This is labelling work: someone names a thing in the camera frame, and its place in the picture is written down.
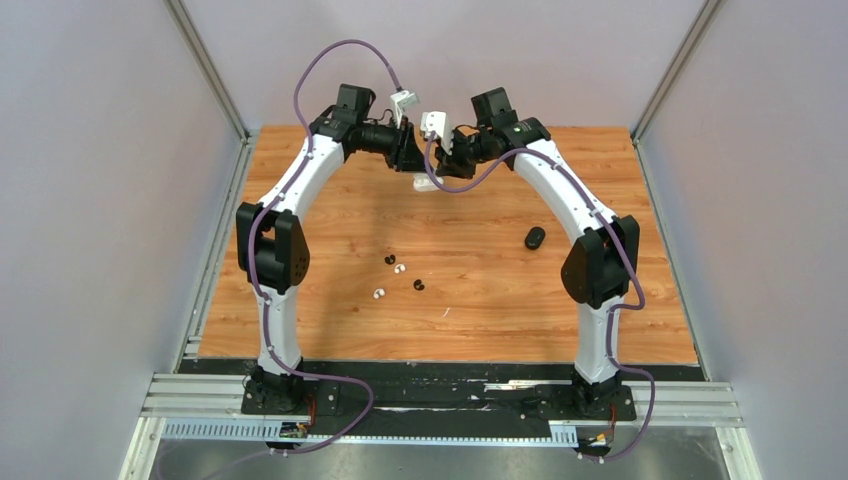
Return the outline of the white earbud charging case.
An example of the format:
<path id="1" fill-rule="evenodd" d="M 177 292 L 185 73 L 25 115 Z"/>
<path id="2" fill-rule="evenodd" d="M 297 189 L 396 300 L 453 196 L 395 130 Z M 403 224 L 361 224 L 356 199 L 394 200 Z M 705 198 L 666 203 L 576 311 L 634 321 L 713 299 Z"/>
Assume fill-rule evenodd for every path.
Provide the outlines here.
<path id="1" fill-rule="evenodd" d="M 424 172 L 413 174 L 412 187 L 416 192 L 439 191 L 443 185 L 444 179 L 442 177 L 431 177 Z"/>

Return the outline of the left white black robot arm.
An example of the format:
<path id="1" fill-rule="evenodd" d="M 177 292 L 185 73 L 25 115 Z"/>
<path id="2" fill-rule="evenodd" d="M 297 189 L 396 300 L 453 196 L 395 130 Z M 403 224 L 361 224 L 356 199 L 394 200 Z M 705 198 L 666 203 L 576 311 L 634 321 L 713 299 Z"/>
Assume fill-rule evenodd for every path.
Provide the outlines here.
<path id="1" fill-rule="evenodd" d="M 296 372 L 302 361 L 298 287 L 310 266 L 302 216 L 358 151 L 382 155 L 395 171 L 423 169 L 406 115 L 418 96 L 407 89 L 391 94 L 388 122 L 370 118 L 375 98 L 369 88 L 341 85 L 336 102 L 307 124 L 303 147 L 277 184 L 258 202 L 244 202 L 236 211 L 238 262 L 254 288 L 260 319 L 260 355 L 248 393 L 254 400 L 268 399 L 283 413 L 298 411 L 307 390 Z"/>

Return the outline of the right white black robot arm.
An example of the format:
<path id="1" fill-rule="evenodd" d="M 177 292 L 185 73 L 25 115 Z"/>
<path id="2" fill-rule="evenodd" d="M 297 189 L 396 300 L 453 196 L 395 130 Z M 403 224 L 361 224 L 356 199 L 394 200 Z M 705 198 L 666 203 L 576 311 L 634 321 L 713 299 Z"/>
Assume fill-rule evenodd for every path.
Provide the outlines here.
<path id="1" fill-rule="evenodd" d="M 438 162 L 430 177 L 468 180 L 474 188 L 483 178 L 476 167 L 504 164 L 524 179 L 562 225 L 571 247 L 560 277 L 577 305 L 578 353 L 571 403 L 584 417 L 596 417 L 620 387 L 616 359 L 618 321 L 628 308 L 625 297 L 637 286 L 640 226 L 631 215 L 619 216 L 593 195 L 535 117 L 522 118 L 499 87 L 471 99 L 475 131 L 464 134 L 444 112 L 421 117 L 427 151 Z"/>

